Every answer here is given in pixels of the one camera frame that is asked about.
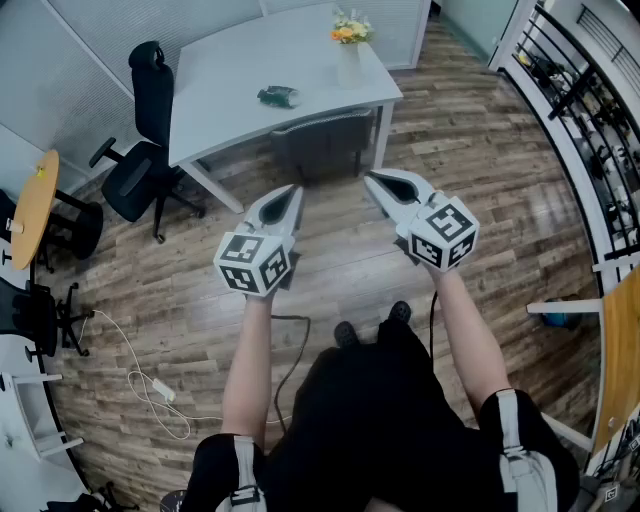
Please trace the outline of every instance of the table leg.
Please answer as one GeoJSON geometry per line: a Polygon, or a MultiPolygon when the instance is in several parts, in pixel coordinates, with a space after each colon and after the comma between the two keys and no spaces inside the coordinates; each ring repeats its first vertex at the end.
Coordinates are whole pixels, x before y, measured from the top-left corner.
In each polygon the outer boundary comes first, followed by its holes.
{"type": "Polygon", "coordinates": [[[48,444],[49,442],[54,441],[54,440],[58,440],[61,437],[64,437],[66,435],[67,435],[66,432],[58,432],[58,433],[52,434],[50,436],[39,437],[38,439],[36,439],[36,443],[37,444],[48,444]]]}
{"type": "Polygon", "coordinates": [[[393,103],[385,103],[378,108],[376,119],[376,152],[373,159],[373,168],[382,169],[384,153],[387,150],[387,139],[391,129],[391,117],[393,116],[393,103]]]}
{"type": "Polygon", "coordinates": [[[206,188],[234,213],[242,213],[244,207],[233,195],[216,180],[211,179],[209,173],[197,161],[185,162],[179,166],[189,176],[206,188]]]}
{"type": "Polygon", "coordinates": [[[593,450],[593,439],[590,437],[581,434],[580,432],[572,429],[571,427],[566,426],[564,423],[559,422],[558,420],[552,418],[547,414],[542,414],[542,417],[547,422],[547,424],[551,427],[556,434],[564,437],[565,439],[571,441],[573,444],[579,446],[583,450],[590,452],[593,450]]]}
{"type": "Polygon", "coordinates": [[[600,313],[602,299],[534,302],[527,304],[527,313],[600,313]]]}
{"type": "Polygon", "coordinates": [[[621,256],[615,260],[603,261],[591,267],[594,272],[603,272],[606,270],[615,270],[625,265],[637,265],[640,263],[640,253],[631,254],[629,256],[621,256]]]}
{"type": "Polygon", "coordinates": [[[87,213],[93,212],[93,210],[87,203],[83,203],[82,201],[79,201],[75,197],[71,197],[69,194],[65,194],[61,190],[56,190],[56,199],[60,199],[60,201],[63,201],[73,206],[74,208],[77,208],[80,211],[87,212],[87,213]]]}
{"type": "Polygon", "coordinates": [[[75,439],[69,443],[64,443],[61,444],[60,446],[56,446],[55,448],[51,448],[50,450],[44,450],[40,452],[40,457],[42,458],[46,458],[46,457],[50,457],[51,455],[55,455],[56,453],[60,453],[60,452],[64,452],[70,448],[73,448],[74,446],[78,446],[79,444],[84,443],[84,439],[80,438],[80,439],[75,439]]]}
{"type": "Polygon", "coordinates": [[[28,377],[13,378],[13,382],[16,384],[38,384],[41,382],[50,382],[52,380],[62,380],[62,375],[30,375],[28,377]]]}

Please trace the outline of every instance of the white strap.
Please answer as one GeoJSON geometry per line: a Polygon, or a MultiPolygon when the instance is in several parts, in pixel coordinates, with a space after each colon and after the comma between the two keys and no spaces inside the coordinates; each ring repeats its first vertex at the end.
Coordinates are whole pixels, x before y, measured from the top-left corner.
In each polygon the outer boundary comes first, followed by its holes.
{"type": "Polygon", "coordinates": [[[496,396],[504,450],[500,457],[504,492],[517,494],[518,512],[557,512],[556,475],[551,461],[541,453],[526,451],[520,443],[515,390],[499,391],[496,396]]]}
{"type": "Polygon", "coordinates": [[[233,445],[238,459],[238,489],[220,503],[216,512],[266,512],[264,494],[253,474],[253,439],[234,436],[233,445]]]}
{"type": "Polygon", "coordinates": [[[250,437],[235,436],[233,444],[236,448],[238,458],[238,488],[247,485],[256,485],[256,478],[253,475],[253,439],[250,437]]]}

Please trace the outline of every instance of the black cable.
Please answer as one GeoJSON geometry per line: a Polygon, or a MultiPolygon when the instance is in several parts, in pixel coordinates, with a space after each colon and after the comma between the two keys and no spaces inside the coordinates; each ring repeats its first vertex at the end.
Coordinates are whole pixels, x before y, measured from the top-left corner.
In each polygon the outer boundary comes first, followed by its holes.
{"type": "Polygon", "coordinates": [[[282,380],[278,384],[278,387],[276,388],[276,394],[273,397],[273,407],[275,408],[276,414],[278,415],[278,421],[280,422],[280,426],[282,427],[282,432],[286,434],[287,427],[284,424],[284,419],[282,418],[282,413],[280,412],[280,407],[278,406],[278,397],[280,396],[280,391],[282,390],[282,387],[287,382],[287,379],[291,377],[293,370],[296,369],[296,366],[298,366],[300,359],[302,359],[302,353],[304,352],[304,347],[307,346],[307,341],[309,341],[309,333],[311,332],[311,318],[309,318],[308,316],[299,316],[299,315],[271,315],[271,318],[273,318],[274,320],[304,320],[305,322],[307,322],[307,328],[304,333],[302,344],[300,345],[300,350],[298,350],[298,355],[296,356],[296,360],[293,362],[287,374],[282,378],[282,380]]]}
{"type": "Polygon", "coordinates": [[[636,454],[633,457],[633,460],[631,461],[631,468],[632,469],[636,467],[636,464],[638,463],[638,457],[640,457],[640,450],[638,450],[636,452],[636,454]]]}
{"type": "Polygon", "coordinates": [[[613,454],[613,457],[610,458],[609,460],[607,460],[607,454],[609,451],[609,446],[611,446],[611,441],[609,441],[609,443],[607,443],[607,449],[605,450],[604,453],[604,457],[603,460],[604,462],[602,462],[594,471],[594,476],[596,478],[599,478],[605,474],[607,474],[608,471],[611,471],[613,469],[613,467],[615,466],[616,462],[621,461],[622,459],[624,459],[627,455],[629,455],[631,453],[631,450],[628,449],[629,448],[629,444],[631,443],[633,437],[631,439],[625,439],[625,434],[627,433],[627,427],[629,426],[629,422],[625,422],[624,427],[622,429],[622,434],[620,436],[620,441],[618,442],[618,446],[616,447],[616,451],[613,454]],[[626,450],[626,452],[624,454],[620,454],[620,451],[624,451],[626,450]]]}
{"type": "Polygon", "coordinates": [[[438,301],[438,292],[433,292],[431,299],[431,313],[429,314],[429,355],[431,356],[431,371],[433,371],[433,314],[436,310],[436,302],[438,301]]]}

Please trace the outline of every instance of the black shoe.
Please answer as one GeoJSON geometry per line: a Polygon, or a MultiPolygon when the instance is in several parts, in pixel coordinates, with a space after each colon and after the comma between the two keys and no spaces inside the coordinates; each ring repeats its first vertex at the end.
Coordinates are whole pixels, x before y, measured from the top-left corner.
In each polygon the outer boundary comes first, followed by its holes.
{"type": "Polygon", "coordinates": [[[408,324],[411,319],[411,307],[409,304],[403,300],[396,302],[391,308],[391,311],[389,311],[389,320],[391,319],[400,320],[408,324]]]}
{"type": "Polygon", "coordinates": [[[336,325],[336,328],[333,330],[333,336],[336,339],[336,344],[340,348],[360,345],[360,340],[351,322],[344,321],[336,325]]]}

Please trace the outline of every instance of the chair armrest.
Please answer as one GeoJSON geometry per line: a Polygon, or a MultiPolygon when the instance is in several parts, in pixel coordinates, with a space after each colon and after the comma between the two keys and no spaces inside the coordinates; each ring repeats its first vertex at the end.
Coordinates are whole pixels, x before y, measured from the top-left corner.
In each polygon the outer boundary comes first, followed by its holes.
{"type": "Polygon", "coordinates": [[[127,178],[127,180],[122,184],[118,193],[121,196],[128,196],[131,191],[136,188],[136,185],[140,183],[140,180],[144,178],[144,175],[147,174],[147,171],[151,169],[151,160],[145,158],[136,170],[131,173],[131,175],[127,178]]]}
{"type": "Polygon", "coordinates": [[[100,160],[103,156],[110,158],[114,162],[122,162],[124,157],[120,153],[117,153],[116,151],[111,149],[111,146],[113,146],[115,142],[115,137],[109,137],[107,141],[102,146],[100,146],[100,149],[98,149],[98,151],[96,151],[95,154],[91,157],[91,160],[89,160],[89,167],[93,168],[98,163],[98,160],[100,160]]]}

